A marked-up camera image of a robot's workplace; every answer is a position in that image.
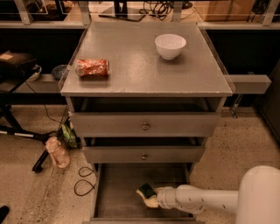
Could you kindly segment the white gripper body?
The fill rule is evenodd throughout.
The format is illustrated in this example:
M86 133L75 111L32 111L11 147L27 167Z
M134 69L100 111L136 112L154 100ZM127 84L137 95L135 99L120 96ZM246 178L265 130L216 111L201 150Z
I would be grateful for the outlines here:
M157 193L157 202L164 209L173 209L178 206L176 201L176 188L163 190Z

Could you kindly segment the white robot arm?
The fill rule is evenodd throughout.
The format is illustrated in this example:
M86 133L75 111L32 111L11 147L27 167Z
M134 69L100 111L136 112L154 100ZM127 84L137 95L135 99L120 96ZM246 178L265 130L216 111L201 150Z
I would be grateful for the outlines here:
M156 189L145 184L137 193L151 208L200 214L212 207L236 214L235 224L280 224L280 170L260 165L248 170L236 191L205 190L192 185Z

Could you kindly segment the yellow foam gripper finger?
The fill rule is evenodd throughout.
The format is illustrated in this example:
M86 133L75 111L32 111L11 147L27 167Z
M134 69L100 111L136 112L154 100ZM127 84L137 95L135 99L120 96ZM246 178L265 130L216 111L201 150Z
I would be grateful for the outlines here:
M157 187L157 188L154 189L154 192L159 193L160 191L168 190L168 189L173 189L173 187L172 186Z
M144 200L144 204L149 208L158 208L158 200L156 196L149 197Z

